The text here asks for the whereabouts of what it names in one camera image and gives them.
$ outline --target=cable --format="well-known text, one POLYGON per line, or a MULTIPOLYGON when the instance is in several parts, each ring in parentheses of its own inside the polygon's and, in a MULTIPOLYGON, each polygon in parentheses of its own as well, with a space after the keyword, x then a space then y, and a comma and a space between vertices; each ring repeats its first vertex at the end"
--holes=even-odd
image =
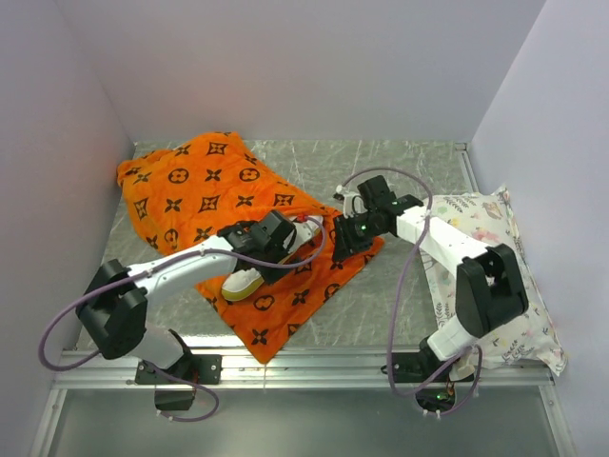
MULTIPOLYGON (((349 176, 348 178, 346 178, 343 181, 342 186, 343 187, 346 186, 353 179, 357 178, 358 176, 361 176, 362 174, 368 173, 370 171, 394 171, 396 173, 399 173, 403 176, 406 176, 406 177, 412 179, 417 184, 419 184, 427 193, 427 213, 425 215, 425 222, 424 222, 423 230, 421 232, 421 235, 417 239, 417 242, 414 244, 413 248, 410 250, 410 252, 408 252, 408 255, 404 262, 402 273, 400 274, 400 279, 398 280, 398 286, 396 288, 396 299, 393 304, 393 308, 391 309, 391 318, 389 319, 389 335, 388 335, 387 353, 386 353, 386 363, 387 363, 387 373, 388 373, 387 378, 389 379, 389 385, 391 387, 391 391, 394 394, 399 395, 401 397, 408 397, 410 395, 414 395, 414 394, 420 392, 425 387, 427 387, 429 384, 431 384, 434 381, 434 379, 436 379, 442 372, 444 372, 448 367, 450 367, 459 358, 461 358, 464 355, 464 351, 462 351, 461 353, 457 354, 456 356, 454 356, 454 357, 448 359, 446 362, 444 362, 441 367, 439 367, 436 371, 434 371, 431 374, 431 376, 429 376, 425 381, 423 381, 418 387, 415 387, 406 392, 400 391, 396 387, 395 380, 393 379, 393 354, 392 354, 392 352, 393 352, 393 340, 395 337, 395 330, 396 330, 396 321, 398 319, 398 308, 400 307, 400 296, 402 295, 402 287, 403 287, 403 282, 406 277, 406 274, 410 270, 410 267, 415 259, 415 255, 417 254, 417 252, 419 252, 419 248, 421 247, 423 239, 425 238, 425 236, 427 236, 427 233, 429 232, 429 224, 430 224, 430 220, 431 220, 431 207, 433 205, 433 192, 431 191, 429 186, 418 176, 415 176, 414 174, 409 173, 408 171, 404 171, 403 169, 396 169, 393 167, 372 167, 369 169, 362 169, 362 170, 358 171, 357 173, 354 173, 351 176, 349 176)), ((478 370, 477 370, 476 378, 474 379, 474 383, 472 384, 472 387, 470 388, 470 391, 465 396, 465 398, 456 407, 452 407, 449 410, 450 412, 453 412, 453 411, 459 409, 460 407, 462 407, 462 405, 464 405, 465 402, 467 402, 471 398, 471 396, 473 395, 473 392, 475 391, 475 389, 478 385, 478 382, 480 380, 481 365, 482 365, 482 363, 481 363, 482 350, 480 347, 477 347, 477 348, 478 348, 478 352, 479 352, 479 356, 478 356, 479 363, 478 363, 478 370)))
MULTIPOLYGON (((49 361, 49 359, 47 358, 47 355, 45 354, 45 346, 47 345, 47 340, 49 339, 50 333, 57 326, 57 324, 59 324, 59 322, 66 316, 66 314, 68 314, 72 310, 80 307, 81 305, 86 303, 88 300, 92 300, 93 298, 98 297, 102 293, 106 293, 109 290, 113 290, 115 288, 119 288, 126 284, 139 281, 140 279, 145 278, 146 276, 148 276, 151 273, 152 274, 158 273, 159 271, 162 271, 163 269, 168 268, 168 267, 170 267, 178 262, 181 262, 183 260, 186 260, 190 257, 199 257, 199 256, 206 255, 206 254, 223 254, 223 255, 228 255, 230 257, 236 257, 238 259, 245 260, 253 265, 259 265, 262 267, 271 267, 271 268, 298 268, 298 267, 302 267, 306 264, 311 263, 315 258, 317 258, 323 252, 323 250, 325 248, 325 244, 327 242, 327 233, 325 231, 323 221, 319 222, 316 219, 309 218, 306 216, 304 218, 306 221, 311 221, 320 228, 320 230, 322 232, 322 243, 319 246, 319 248, 313 253, 313 255, 311 255, 307 259, 303 260, 302 262, 296 262, 293 264, 285 264, 285 265, 284 264, 273 264, 270 262, 265 262, 262 260, 254 259, 252 257, 247 257, 246 255, 239 254, 237 252, 232 252, 230 250, 223 250, 223 249, 204 249, 203 252, 195 250, 195 251, 185 252, 183 254, 176 255, 175 257, 167 259, 167 260, 165 260, 165 262, 161 262, 160 264, 151 268, 150 271, 142 271, 140 273, 134 274, 133 276, 129 276, 129 277, 121 279, 119 281, 115 281, 113 283, 106 284, 105 286, 101 286, 100 288, 97 288, 96 290, 92 290, 91 292, 86 293, 82 297, 79 297, 74 302, 69 304, 67 307, 65 307, 64 309, 59 311, 57 313, 57 315, 53 319, 51 319, 51 321, 49 322, 49 324, 46 326, 45 330, 42 333, 40 342, 38 344, 38 360, 40 361, 40 363, 42 364, 43 367, 45 367, 51 371, 62 372, 62 371, 69 371, 71 369, 78 368, 78 367, 82 366, 83 364, 85 364, 86 362, 88 362, 89 360, 98 356, 101 351, 99 349, 96 349, 91 354, 87 355, 86 357, 79 360, 78 362, 75 362, 75 363, 69 364, 69 365, 60 366, 60 365, 55 365, 54 363, 49 361)), ((214 414, 216 412, 216 410, 218 409, 218 407, 220 405, 220 400, 218 399, 218 395, 216 395, 216 393, 213 390, 211 390, 210 388, 207 388, 207 387, 204 387, 204 386, 201 386, 198 384, 190 383, 189 381, 185 381, 185 380, 176 378, 174 376, 171 376, 170 374, 165 373, 160 368, 156 367, 150 361, 147 361, 147 362, 154 368, 154 370, 158 374, 166 377, 168 380, 176 382, 176 383, 186 384, 186 385, 192 386, 194 388, 198 388, 199 390, 202 390, 202 391, 208 393, 209 395, 211 395, 214 398, 215 406, 213 407, 213 409, 209 413, 207 413, 201 417, 198 417, 198 418, 177 418, 177 417, 173 417, 173 416, 166 416, 166 417, 171 417, 172 420, 175 420, 176 422, 197 422, 197 421, 201 421, 201 420, 204 420, 204 419, 210 417, 212 414, 214 414)))
POLYGON ((200 422, 200 421, 204 421, 205 419, 208 419, 211 416, 213 416, 216 413, 216 411, 218 410, 218 408, 220 407, 220 398, 218 397, 218 394, 216 392, 214 392, 211 388, 205 387, 201 384, 191 383, 190 381, 186 381, 184 379, 176 378, 175 376, 171 376, 169 373, 165 373, 163 370, 158 368, 153 363, 151 363, 151 362, 147 362, 147 363, 152 367, 152 369, 154 369, 154 371, 157 374, 163 376, 164 378, 171 381, 172 383, 186 384, 187 386, 191 386, 193 388, 201 390, 202 392, 207 393, 211 398, 213 398, 213 401, 214 401, 214 405, 211 408, 211 410, 209 412, 206 412, 202 416, 178 417, 178 416, 172 416, 168 412, 159 411, 159 414, 161 414, 163 417, 167 417, 170 421, 174 421, 174 422, 185 422, 185 423, 200 422))
POLYGON ((475 345, 474 348, 476 348, 478 350, 478 366, 476 367, 476 375, 474 376, 474 382, 472 383, 472 386, 467 391, 467 394, 465 395, 465 397, 463 397, 463 399, 460 402, 458 402, 448 411, 441 412, 440 413, 441 416, 445 416, 447 414, 452 414, 453 412, 461 409, 465 405, 465 403, 467 403, 472 398, 472 396, 474 395, 474 392, 476 391, 476 388, 478 387, 478 384, 480 383, 480 376, 481 376, 481 372, 482 372, 482 348, 478 345, 475 345))

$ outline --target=yellow shoe sole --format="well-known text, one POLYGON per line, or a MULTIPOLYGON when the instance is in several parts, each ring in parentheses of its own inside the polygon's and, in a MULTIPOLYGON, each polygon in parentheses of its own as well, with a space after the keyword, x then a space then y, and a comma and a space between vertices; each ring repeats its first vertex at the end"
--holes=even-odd
MULTIPOLYGON (((320 230, 317 229, 315 230, 314 234, 313 234, 313 238, 315 238, 318 234, 320 233, 320 230)), ((288 255, 285 259, 283 259, 282 261, 280 261, 280 264, 284 264, 285 262, 287 262, 289 259, 291 259, 294 254, 296 252, 288 255)), ((238 291, 230 291, 230 290, 221 290, 222 296, 224 297, 225 300, 228 300, 229 302, 239 302, 241 300, 244 300, 245 298, 247 298, 249 295, 251 295, 252 293, 254 293, 256 290, 258 290, 258 288, 265 283, 265 280, 263 279, 263 277, 261 276, 260 278, 258 278, 256 281, 252 282, 251 284, 249 284, 246 288, 244 288, 243 290, 238 290, 238 291)))

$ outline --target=sneaker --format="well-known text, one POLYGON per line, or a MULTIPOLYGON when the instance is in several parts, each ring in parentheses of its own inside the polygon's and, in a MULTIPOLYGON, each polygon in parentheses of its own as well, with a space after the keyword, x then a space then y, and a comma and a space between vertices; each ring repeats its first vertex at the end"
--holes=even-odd
MULTIPOLYGON (((324 220, 323 216, 311 216, 311 218, 318 222, 324 220)), ((320 232, 320 228, 311 221, 294 223, 294 227, 296 228, 294 234, 285 240, 285 246, 289 246, 287 252, 290 255, 280 261, 280 264, 287 262, 300 246, 312 240, 320 232)), ((222 284, 222 296, 230 302, 238 302, 254 293, 264 282, 260 272, 255 268, 235 271, 222 284)))

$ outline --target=white backdrop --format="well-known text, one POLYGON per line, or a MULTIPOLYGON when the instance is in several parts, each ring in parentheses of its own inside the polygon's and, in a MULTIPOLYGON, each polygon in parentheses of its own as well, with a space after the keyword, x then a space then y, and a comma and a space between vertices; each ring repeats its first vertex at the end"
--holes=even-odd
POLYGON ((512 190, 569 356, 559 393, 581 456, 607 455, 609 3, 548 0, 484 116, 474 169, 512 190))
POLYGON ((133 139, 471 140, 543 0, 56 0, 133 139))
MULTIPOLYGON (((132 145, 53 2, 0 3, 0 62, 0 453, 12 457, 28 455, 49 395, 38 340, 99 266, 132 145)), ((54 362, 77 322, 49 339, 54 362)))

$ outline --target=patterned fabric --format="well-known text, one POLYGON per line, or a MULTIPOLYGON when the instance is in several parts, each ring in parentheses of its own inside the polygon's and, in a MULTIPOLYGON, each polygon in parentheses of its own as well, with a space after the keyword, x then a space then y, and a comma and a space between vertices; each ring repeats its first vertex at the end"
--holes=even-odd
MULTIPOLYGON (((501 188, 493 195, 434 196, 432 213, 477 240, 489 245, 505 243, 516 252, 529 310, 481 339, 483 366, 496 368, 520 359, 536 359, 559 375, 566 366, 566 356, 533 275, 524 262, 524 250, 507 189, 501 188)), ((455 278, 424 252, 422 259, 436 320, 442 327, 455 313, 455 278)), ((464 375, 471 372, 476 360, 477 356, 471 354, 460 362, 464 375)))
MULTIPOLYGON (((118 168, 118 182, 135 231, 164 255, 201 243, 238 221, 259 221, 272 209, 288 217, 324 217, 330 235, 324 252, 274 285, 262 285, 234 304, 221 294, 225 276, 196 286, 263 364, 383 245, 377 238, 368 253, 334 264, 332 219, 340 213, 275 174, 236 133, 207 133, 176 150, 126 161, 118 168)), ((320 241, 321 234, 295 255, 305 259, 320 241)))

